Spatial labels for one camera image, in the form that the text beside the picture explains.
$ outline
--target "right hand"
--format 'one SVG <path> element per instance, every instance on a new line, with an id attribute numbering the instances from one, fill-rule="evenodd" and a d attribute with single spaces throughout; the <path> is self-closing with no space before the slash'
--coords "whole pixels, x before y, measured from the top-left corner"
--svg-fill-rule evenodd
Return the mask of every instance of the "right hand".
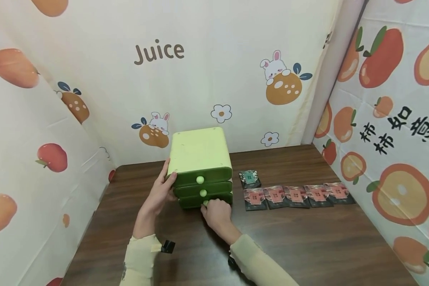
<path id="1" fill-rule="evenodd" d="M 242 233 L 230 220 L 232 208 L 220 199 L 212 199 L 205 207 L 202 205 L 200 211 L 203 214 L 208 226 L 213 229 L 227 244 L 234 244 Z"/>

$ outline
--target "small package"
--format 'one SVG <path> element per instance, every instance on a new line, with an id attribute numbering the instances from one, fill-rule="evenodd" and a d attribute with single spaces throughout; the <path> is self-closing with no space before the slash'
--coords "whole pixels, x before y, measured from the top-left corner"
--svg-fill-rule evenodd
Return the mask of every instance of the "small package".
<path id="1" fill-rule="evenodd" d="M 242 187 L 244 189 L 254 189 L 261 186 L 261 181 L 254 170 L 242 171 L 238 173 Z"/>
<path id="2" fill-rule="evenodd" d="M 314 208 L 319 207 L 333 207 L 331 201 L 329 201 L 329 193 L 326 192 L 326 186 L 324 185 L 305 185 L 305 192 L 310 199 L 310 204 Z"/>
<path id="3" fill-rule="evenodd" d="M 247 211 L 266 210 L 267 203 L 262 188 L 244 189 L 243 197 L 245 199 L 245 208 Z"/>
<path id="4" fill-rule="evenodd" d="M 282 186 L 264 187 L 265 199 L 269 205 L 269 209 L 278 209 L 289 207 L 286 199 L 286 194 Z"/>
<path id="5" fill-rule="evenodd" d="M 343 183 L 324 183 L 329 200 L 336 205 L 352 205 L 356 201 Z"/>
<path id="6" fill-rule="evenodd" d="M 310 200 L 303 187 L 284 186 L 284 193 L 291 208 L 311 208 Z"/>

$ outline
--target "hand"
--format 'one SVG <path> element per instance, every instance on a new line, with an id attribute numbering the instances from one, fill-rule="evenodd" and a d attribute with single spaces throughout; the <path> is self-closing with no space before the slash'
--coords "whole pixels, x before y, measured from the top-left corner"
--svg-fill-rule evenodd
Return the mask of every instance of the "hand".
<path id="1" fill-rule="evenodd" d="M 170 159 L 167 159 L 164 163 L 162 171 L 160 172 L 157 179 L 154 181 L 154 185 L 149 192 L 148 198 L 146 198 L 135 221 L 135 227 L 133 228 L 133 237 L 140 239 L 154 234 L 155 219 L 166 201 L 174 201 L 176 198 L 173 196 L 172 184 L 176 180 L 176 172 L 173 172 L 170 177 L 165 180 L 168 171 L 168 163 Z"/>
<path id="2" fill-rule="evenodd" d="M 202 205 L 200 211 L 208 226 L 227 244 L 232 245 L 241 237 L 242 233 L 230 220 L 232 208 L 228 203 L 220 199 L 212 199 L 206 207 Z"/>
<path id="3" fill-rule="evenodd" d="M 160 214 L 166 201 L 175 201 L 176 198 L 173 195 L 172 185 L 176 180 L 176 172 L 173 172 L 170 177 L 165 180 L 168 171 L 168 164 L 170 159 L 167 159 L 164 163 L 162 171 L 160 172 L 157 179 L 154 181 L 154 185 L 149 192 L 148 198 L 143 203 L 140 211 L 155 214 Z"/>

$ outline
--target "red packet label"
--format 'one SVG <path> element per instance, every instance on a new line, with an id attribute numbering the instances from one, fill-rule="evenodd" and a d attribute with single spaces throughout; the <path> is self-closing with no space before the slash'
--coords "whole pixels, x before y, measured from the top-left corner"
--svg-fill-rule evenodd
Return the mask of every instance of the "red packet label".
<path id="1" fill-rule="evenodd" d="M 345 190 L 341 187 L 331 187 L 332 193 L 334 194 L 336 199 L 346 199 Z"/>
<path id="2" fill-rule="evenodd" d="M 259 196 L 259 193 L 258 192 L 249 193 L 249 201 L 251 202 L 251 205 L 260 205 L 261 198 Z"/>
<path id="3" fill-rule="evenodd" d="M 291 193 L 291 201 L 293 201 L 295 203 L 302 203 L 303 202 L 302 194 L 300 193 L 299 190 L 290 191 L 290 193 Z"/>
<path id="4" fill-rule="evenodd" d="M 324 197 L 323 192 L 320 189 L 311 190 L 311 193 L 313 194 L 313 198 L 317 202 L 324 202 L 326 201 L 326 198 Z"/>
<path id="5" fill-rule="evenodd" d="M 272 202 L 281 203 L 283 201 L 281 193 L 278 190 L 269 190 L 269 194 L 271 195 Z"/>

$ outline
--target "green drawer unit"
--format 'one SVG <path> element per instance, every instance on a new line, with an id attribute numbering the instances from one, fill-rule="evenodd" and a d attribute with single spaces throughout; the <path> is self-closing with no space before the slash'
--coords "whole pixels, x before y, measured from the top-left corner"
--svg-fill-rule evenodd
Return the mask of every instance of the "green drawer unit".
<path id="1" fill-rule="evenodd" d="M 178 203 L 181 208 L 192 209 L 200 208 L 200 206 L 204 204 L 204 202 L 207 203 L 211 199 L 221 199 L 228 204 L 232 204 L 233 201 L 232 193 L 212 193 L 207 195 L 205 198 L 202 198 L 200 196 L 181 198 L 178 199 Z"/>
<path id="2" fill-rule="evenodd" d="M 178 173 L 173 187 L 182 208 L 200 207 L 214 196 L 232 202 L 232 165 L 221 127 L 174 133 L 167 175 L 172 172 Z"/>

